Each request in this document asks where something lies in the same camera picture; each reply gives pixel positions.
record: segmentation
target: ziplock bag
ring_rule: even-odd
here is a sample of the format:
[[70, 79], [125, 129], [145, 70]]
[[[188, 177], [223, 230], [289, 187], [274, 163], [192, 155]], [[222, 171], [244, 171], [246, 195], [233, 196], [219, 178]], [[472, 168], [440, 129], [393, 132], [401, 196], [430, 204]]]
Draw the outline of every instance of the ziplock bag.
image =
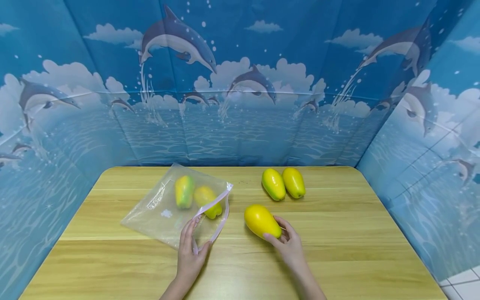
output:
[[193, 234], [197, 254], [205, 242], [215, 241], [220, 234], [232, 187], [225, 180], [173, 164], [121, 224], [178, 250], [185, 224], [201, 216]]

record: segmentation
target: blue backdrop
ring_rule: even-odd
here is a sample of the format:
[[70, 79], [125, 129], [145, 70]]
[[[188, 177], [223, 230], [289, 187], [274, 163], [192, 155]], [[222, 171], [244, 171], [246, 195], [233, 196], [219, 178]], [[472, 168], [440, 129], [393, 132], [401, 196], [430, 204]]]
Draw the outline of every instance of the blue backdrop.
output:
[[0, 298], [120, 165], [358, 165], [437, 280], [480, 264], [480, 0], [1, 8]]

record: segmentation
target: wood grain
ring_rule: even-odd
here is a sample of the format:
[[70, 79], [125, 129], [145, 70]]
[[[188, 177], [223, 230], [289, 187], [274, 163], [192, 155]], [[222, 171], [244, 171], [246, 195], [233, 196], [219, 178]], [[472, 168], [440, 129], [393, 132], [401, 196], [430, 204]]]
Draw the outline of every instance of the wood grain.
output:
[[[168, 168], [118, 167], [95, 184], [22, 300], [156, 300], [177, 253], [120, 221]], [[259, 203], [293, 225], [329, 300], [446, 300], [364, 177], [348, 167], [303, 167], [303, 199], [274, 202], [260, 167], [193, 168], [234, 184], [227, 223], [187, 299], [297, 299], [272, 247], [245, 227]]]

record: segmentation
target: person's right hand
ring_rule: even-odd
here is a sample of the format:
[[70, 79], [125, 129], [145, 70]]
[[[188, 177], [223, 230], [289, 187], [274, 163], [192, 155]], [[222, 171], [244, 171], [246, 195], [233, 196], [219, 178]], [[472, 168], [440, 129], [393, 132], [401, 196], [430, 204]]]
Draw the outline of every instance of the person's right hand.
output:
[[264, 238], [271, 243], [283, 258], [285, 264], [292, 270], [304, 267], [306, 264], [301, 239], [292, 225], [279, 216], [274, 216], [282, 228], [282, 235], [276, 239], [273, 235], [265, 233]]

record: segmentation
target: dolphin print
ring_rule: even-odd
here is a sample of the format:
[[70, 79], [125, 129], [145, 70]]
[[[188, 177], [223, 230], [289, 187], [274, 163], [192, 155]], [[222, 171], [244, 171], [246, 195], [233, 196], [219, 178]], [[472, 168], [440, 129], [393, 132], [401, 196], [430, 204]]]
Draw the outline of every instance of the dolphin print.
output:
[[465, 186], [473, 178], [475, 164], [466, 162], [463, 159], [453, 159], [450, 162], [458, 163], [458, 166], [460, 167], [460, 172], [458, 173], [458, 175], [463, 181], [463, 185]]
[[409, 109], [407, 114], [411, 118], [420, 118], [423, 125], [423, 137], [431, 133], [435, 128], [438, 118], [438, 110], [433, 99], [432, 83], [428, 83], [426, 87], [411, 86], [409, 87], [403, 99], [408, 103]]
[[317, 101], [315, 101], [315, 99], [303, 103], [303, 104], [301, 105], [300, 109], [304, 109], [304, 108], [306, 108], [306, 107], [309, 107], [310, 110], [312, 110], [312, 111], [315, 112], [315, 114], [318, 113], [318, 104], [317, 104]]
[[16, 155], [0, 152], [0, 168], [5, 166], [5, 164], [7, 164], [7, 163], [17, 161], [17, 160], [20, 160], [20, 159], [21, 158], [16, 156]]
[[128, 104], [128, 102], [123, 101], [120, 98], [117, 98], [117, 99], [112, 101], [111, 107], [113, 107], [114, 105], [117, 105], [117, 106], [123, 108], [123, 110], [129, 110], [129, 111], [135, 113], [135, 110], [133, 110], [133, 107], [130, 104]]
[[392, 101], [392, 98], [387, 98], [387, 99], [384, 99], [380, 102], [377, 103], [377, 105], [374, 107], [378, 110], [390, 110], [390, 108], [392, 108], [393, 106], [393, 101]]
[[252, 90], [254, 90], [252, 94], [254, 94], [255, 96], [267, 94], [268, 97], [272, 99], [273, 104], [276, 104], [275, 88], [273, 87], [272, 83], [265, 77], [265, 75], [260, 73], [260, 71], [257, 69], [257, 66], [255, 65], [252, 65], [251, 71], [241, 74], [233, 80], [230, 88], [228, 89], [227, 96], [230, 92], [234, 91], [234, 88], [237, 85], [251, 88]]
[[25, 124], [28, 130], [30, 130], [30, 124], [33, 120], [30, 114], [35, 114], [38, 112], [38, 108], [42, 109], [52, 107], [53, 102], [55, 101], [70, 104], [80, 109], [73, 98], [52, 86], [33, 83], [24, 78], [21, 78], [20, 81], [24, 84], [24, 89], [20, 94], [20, 100], [18, 103], [22, 108]]
[[430, 22], [427, 20], [424, 25], [407, 29], [405, 31], [399, 32], [382, 43], [380, 43], [373, 51], [367, 56], [367, 58], [360, 63], [357, 70], [368, 66], [371, 63], [377, 62], [377, 57], [386, 52], [393, 52], [395, 54], [401, 54], [405, 56], [405, 61], [403, 64], [404, 70], [412, 68], [413, 74], [415, 77], [419, 74], [419, 58], [421, 52], [427, 50], [430, 53], [429, 46], [422, 49], [419, 47], [420, 43], [425, 43], [425, 41], [417, 40], [421, 31], [425, 31], [426, 36], [424, 40], [429, 40], [430, 31], [428, 29], [428, 24]]
[[200, 104], [205, 104], [207, 106], [210, 106], [208, 101], [205, 99], [204, 95], [202, 95], [202, 93], [197, 92], [195, 89], [193, 89], [193, 92], [183, 94], [183, 99], [181, 103], [185, 103], [187, 100], [193, 100], [195, 101], [195, 103], [200, 103]]
[[12, 154], [13, 155], [18, 155], [22, 152], [26, 152], [28, 151], [29, 149], [32, 149], [32, 147], [30, 145], [26, 145], [26, 144], [21, 144], [21, 143], [17, 143], [15, 145], [15, 147], [13, 148], [12, 150]]
[[218, 101], [218, 99], [217, 99], [215, 96], [210, 97], [210, 98], [208, 99], [208, 102], [213, 102], [213, 103], [216, 104], [216, 105], [220, 105], [220, 102]]
[[153, 46], [169, 47], [178, 52], [177, 57], [188, 60], [187, 64], [198, 61], [216, 73], [216, 62], [207, 42], [191, 27], [182, 22], [166, 5], [166, 17], [154, 23], [145, 31], [140, 51], [140, 64], [152, 57], [148, 50]]

